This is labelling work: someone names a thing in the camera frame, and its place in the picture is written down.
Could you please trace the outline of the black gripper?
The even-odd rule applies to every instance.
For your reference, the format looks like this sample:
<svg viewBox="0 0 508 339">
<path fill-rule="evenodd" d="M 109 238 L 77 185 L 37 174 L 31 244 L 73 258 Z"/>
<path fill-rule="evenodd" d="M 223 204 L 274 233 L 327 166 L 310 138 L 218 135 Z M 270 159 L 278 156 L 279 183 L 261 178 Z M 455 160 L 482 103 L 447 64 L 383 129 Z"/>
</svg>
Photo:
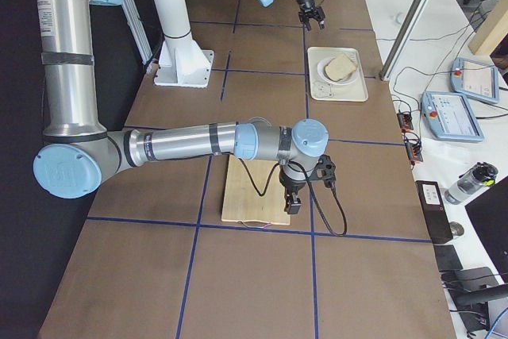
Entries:
<svg viewBox="0 0 508 339">
<path fill-rule="evenodd" d="M 280 174 L 279 182 L 284 187 L 284 211 L 288 214 L 298 214 L 302 205 L 298 193 L 306 185 L 306 180 L 292 179 L 287 174 Z"/>
<path fill-rule="evenodd" d="M 314 19 L 318 23 L 319 29 L 325 28 L 325 13 L 320 6 L 315 5 L 314 0 L 298 0 L 298 6 L 299 20 L 307 31 L 312 29 L 310 19 Z"/>
</svg>

